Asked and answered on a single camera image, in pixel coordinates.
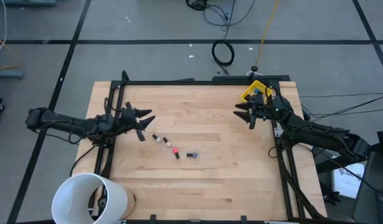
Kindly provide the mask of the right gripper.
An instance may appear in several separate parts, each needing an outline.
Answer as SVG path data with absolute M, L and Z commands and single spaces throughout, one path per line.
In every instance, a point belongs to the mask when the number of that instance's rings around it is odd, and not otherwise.
M 265 102 L 265 95 L 257 93 L 248 97 L 248 102 L 235 105 L 236 108 L 246 111 L 234 111 L 234 114 L 249 123 L 249 129 L 254 129 L 257 119 L 265 121 L 272 118 L 271 107 Z

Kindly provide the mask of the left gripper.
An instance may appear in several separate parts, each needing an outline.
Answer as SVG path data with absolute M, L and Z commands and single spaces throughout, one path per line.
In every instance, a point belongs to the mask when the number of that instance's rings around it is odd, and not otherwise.
M 145 137 L 142 133 L 148 125 L 155 119 L 155 116 L 151 116 L 144 120 L 139 120 L 150 114 L 152 110 L 139 110 L 132 107 L 131 103 L 128 101 L 125 103 L 125 107 L 121 109 L 120 117 L 115 124 L 115 135 L 120 135 L 127 133 L 128 131 L 135 130 L 136 135 L 140 141 L 144 141 Z

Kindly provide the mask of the yellow plastic basket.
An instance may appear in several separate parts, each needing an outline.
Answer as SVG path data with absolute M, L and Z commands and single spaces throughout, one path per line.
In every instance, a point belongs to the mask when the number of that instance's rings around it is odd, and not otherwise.
M 255 94 L 253 91 L 254 89 L 258 89 L 262 92 L 262 94 Z M 255 96 L 255 95 L 262 95 L 262 98 L 263 98 L 263 103 L 264 104 L 267 104 L 267 100 L 269 97 L 271 97 L 272 95 L 272 90 L 267 87 L 266 85 L 264 85 L 263 83 L 261 83 L 260 81 L 258 80 L 255 80 L 241 95 L 241 100 L 243 103 L 246 103 L 248 102 L 249 99 L 251 99 L 251 97 Z

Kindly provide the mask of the black slanted beam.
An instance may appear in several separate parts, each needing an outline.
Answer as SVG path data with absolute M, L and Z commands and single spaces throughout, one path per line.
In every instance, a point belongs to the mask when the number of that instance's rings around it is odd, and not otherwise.
M 329 172 L 332 170 L 347 167 L 352 164 L 364 162 L 367 160 L 367 156 L 358 159 L 350 159 L 343 156 L 332 158 L 330 154 L 321 153 L 321 157 L 325 157 L 326 160 L 316 164 L 316 171 L 318 174 Z

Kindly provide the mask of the black round device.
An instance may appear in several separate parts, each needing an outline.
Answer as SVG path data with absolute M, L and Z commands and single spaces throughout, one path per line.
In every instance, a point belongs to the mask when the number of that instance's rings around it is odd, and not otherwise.
M 195 11 L 204 11 L 207 8 L 207 0 L 185 0 L 185 2 Z

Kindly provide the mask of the white printed sign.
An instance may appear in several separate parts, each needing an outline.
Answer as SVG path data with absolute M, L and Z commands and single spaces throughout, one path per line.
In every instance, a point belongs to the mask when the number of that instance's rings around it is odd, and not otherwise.
M 340 196 L 356 199 L 361 180 L 353 176 L 348 170 L 362 178 L 364 164 L 356 163 L 346 168 L 331 171 L 331 187 L 333 192 L 339 192 Z

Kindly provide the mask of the grey table foot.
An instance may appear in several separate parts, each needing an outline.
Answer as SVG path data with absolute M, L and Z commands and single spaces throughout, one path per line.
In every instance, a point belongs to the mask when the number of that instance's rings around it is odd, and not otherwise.
M 21 80 L 24 78 L 24 73 L 20 70 L 0 70 L 0 78 L 16 78 Z
M 57 0 L 1 0 L 12 6 L 55 6 Z

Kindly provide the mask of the dark grey chair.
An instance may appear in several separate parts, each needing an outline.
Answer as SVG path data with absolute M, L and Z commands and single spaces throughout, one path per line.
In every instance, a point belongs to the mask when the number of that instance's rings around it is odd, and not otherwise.
M 370 153 L 363 180 L 383 193 L 383 156 L 376 152 Z M 352 218 L 359 223 L 383 224 L 383 196 L 362 183 L 357 193 Z

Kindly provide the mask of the black aluminium table frame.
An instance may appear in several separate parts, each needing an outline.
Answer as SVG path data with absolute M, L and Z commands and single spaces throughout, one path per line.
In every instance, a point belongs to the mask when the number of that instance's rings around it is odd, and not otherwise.
M 127 222 L 149 223 L 151 214 L 156 223 L 308 217 L 280 175 L 273 123 L 260 121 L 251 130 L 234 115 L 248 82 L 128 81 L 123 91 L 119 85 L 95 82 L 87 116 L 103 113 L 106 97 L 116 107 L 129 101 L 155 115 L 144 142 L 129 133 L 118 136 L 110 151 L 109 178 L 136 195 Z M 190 152 L 199 157 L 187 157 Z

